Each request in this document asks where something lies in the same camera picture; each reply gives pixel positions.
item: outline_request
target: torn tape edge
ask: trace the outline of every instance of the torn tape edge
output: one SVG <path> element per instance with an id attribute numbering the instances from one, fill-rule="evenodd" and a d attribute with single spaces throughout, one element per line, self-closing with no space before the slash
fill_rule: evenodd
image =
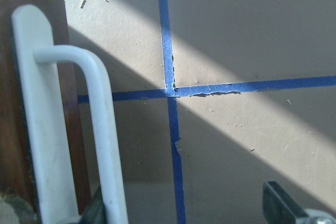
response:
<path id="1" fill-rule="evenodd" d="M 176 215 L 178 224 L 186 224 L 185 206 L 184 206 L 184 191 L 183 191 L 183 171 L 181 155 L 177 148 L 177 143 L 180 140 L 179 117 L 177 115 L 177 100 L 176 98 L 167 98 L 169 130 L 173 163 L 174 177 L 174 192 Z"/>
<path id="2" fill-rule="evenodd" d="M 159 0 L 164 81 L 166 94 L 174 95 L 174 66 L 168 0 Z"/>
<path id="3" fill-rule="evenodd" d="M 256 92 L 256 91 L 273 90 L 273 89 L 284 90 L 284 89 L 318 88 L 328 86 L 336 86 L 336 76 L 180 87 L 175 88 L 173 94 L 169 94 L 167 92 L 167 89 L 154 89 L 154 90 L 116 92 L 113 93 L 112 95 L 114 101 L 131 101 L 139 99 L 179 98 L 179 97 L 192 97 L 195 95 L 214 95 L 217 93 L 230 94 L 230 93 Z M 78 96 L 79 104 L 88 102 L 89 98 L 87 95 Z"/>

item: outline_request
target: wall surface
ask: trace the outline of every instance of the wall surface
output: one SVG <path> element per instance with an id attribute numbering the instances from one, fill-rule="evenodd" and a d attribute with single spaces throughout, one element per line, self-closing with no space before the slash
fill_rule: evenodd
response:
<path id="1" fill-rule="evenodd" d="M 336 215 L 334 2 L 66 0 L 111 78 L 130 223 L 265 223 L 270 179 Z"/>

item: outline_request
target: tape strip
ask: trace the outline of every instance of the tape strip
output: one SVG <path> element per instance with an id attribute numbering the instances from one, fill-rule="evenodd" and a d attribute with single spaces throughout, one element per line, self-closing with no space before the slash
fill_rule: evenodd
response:
<path id="1" fill-rule="evenodd" d="M 165 94 L 167 97 L 174 95 L 174 66 L 172 39 L 169 24 L 168 0 L 159 0 L 160 23 L 161 23 L 161 39 L 162 39 L 162 54 L 164 68 Z M 182 163 L 181 157 L 176 149 L 176 142 L 179 137 L 179 123 L 177 119 L 177 102 L 176 98 L 167 98 L 169 128 L 171 138 L 171 150 L 173 161 L 174 175 L 174 190 L 175 190 L 175 205 L 177 224 L 186 224 L 184 194 L 183 194 L 183 178 L 182 178 Z"/>
<path id="2" fill-rule="evenodd" d="M 156 99 L 164 97 L 191 97 L 193 95 L 209 95 L 216 93 L 243 93 L 262 91 L 269 89 L 302 89 L 336 86 L 336 76 L 311 77 L 299 79 L 271 80 L 238 82 L 227 84 L 214 84 L 204 86 L 180 87 L 174 89 L 174 95 L 169 96 L 164 89 L 141 90 L 130 92 L 113 93 L 114 101 L 138 100 L 138 99 Z M 87 95 L 79 95 L 78 103 L 88 103 Z"/>
<path id="3" fill-rule="evenodd" d="M 168 0 L 159 0 L 164 82 L 167 96 L 174 95 L 172 39 L 169 24 Z"/>
<path id="4" fill-rule="evenodd" d="M 228 84 L 215 84 L 204 86 L 181 87 L 175 89 L 174 97 L 187 97 L 200 94 L 215 93 L 243 93 L 269 89 L 299 89 L 335 86 L 336 76 L 271 80 L 271 81 L 253 81 Z"/>
<path id="5" fill-rule="evenodd" d="M 184 194 L 183 194 L 182 163 L 181 163 L 181 156 L 179 155 L 178 150 L 176 148 L 176 144 L 180 140 L 176 98 L 167 98 L 167 103 L 168 103 L 169 128 L 170 128 L 171 150 L 173 160 L 177 223 L 186 224 Z"/>

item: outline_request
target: dark metal object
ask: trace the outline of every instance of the dark metal object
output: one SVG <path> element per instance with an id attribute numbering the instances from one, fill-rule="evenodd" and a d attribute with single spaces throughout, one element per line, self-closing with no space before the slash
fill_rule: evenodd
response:
<path id="1" fill-rule="evenodd" d="M 99 187 L 78 224 L 106 224 L 105 208 Z"/>
<path id="2" fill-rule="evenodd" d="M 263 188 L 263 213 L 271 224 L 303 224 L 308 214 L 276 182 L 268 181 Z"/>
<path id="3" fill-rule="evenodd" d="M 302 209 L 276 181 L 265 182 L 263 191 L 263 213 L 269 224 L 336 224 L 326 212 Z"/>

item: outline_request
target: blue tape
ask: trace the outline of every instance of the blue tape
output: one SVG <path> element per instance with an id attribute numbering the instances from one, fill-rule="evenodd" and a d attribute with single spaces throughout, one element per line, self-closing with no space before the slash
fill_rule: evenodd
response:
<path id="1" fill-rule="evenodd" d="M 174 97 L 187 97 L 199 94 L 207 95 L 214 93 L 234 93 L 234 92 L 242 93 L 242 92 L 269 90 L 269 89 L 314 88 L 314 87 L 326 87 L 335 85 L 336 85 L 336 76 L 239 82 L 239 83 L 175 88 Z"/>
<path id="2" fill-rule="evenodd" d="M 113 94 L 113 100 L 125 101 L 138 99 L 156 99 L 164 97 L 191 97 L 193 95 L 200 94 L 209 95 L 215 93 L 243 93 L 269 89 L 303 89 L 328 86 L 336 86 L 336 76 L 180 87 L 174 89 L 175 92 L 173 96 L 167 95 L 164 89 L 119 92 Z M 88 102 L 89 98 L 87 95 L 78 96 L 78 103 Z"/>
<path id="3" fill-rule="evenodd" d="M 184 194 L 183 194 L 182 163 L 181 163 L 181 156 L 176 148 L 176 144 L 180 140 L 176 98 L 168 97 L 167 103 L 168 103 L 169 129 L 170 129 L 172 160 L 173 160 L 177 223 L 186 224 Z"/>
<path id="4" fill-rule="evenodd" d="M 139 99 L 157 99 L 165 98 L 164 89 L 153 89 L 153 90 L 140 90 L 140 91 L 128 91 L 128 92 L 116 92 L 112 94 L 113 101 L 130 101 L 130 100 L 139 100 Z M 79 95 L 77 97 L 78 103 L 88 103 L 89 96 Z"/>
<path id="5" fill-rule="evenodd" d="M 168 97 L 174 95 L 174 68 L 172 39 L 169 24 L 168 0 L 159 0 L 164 82 Z"/>

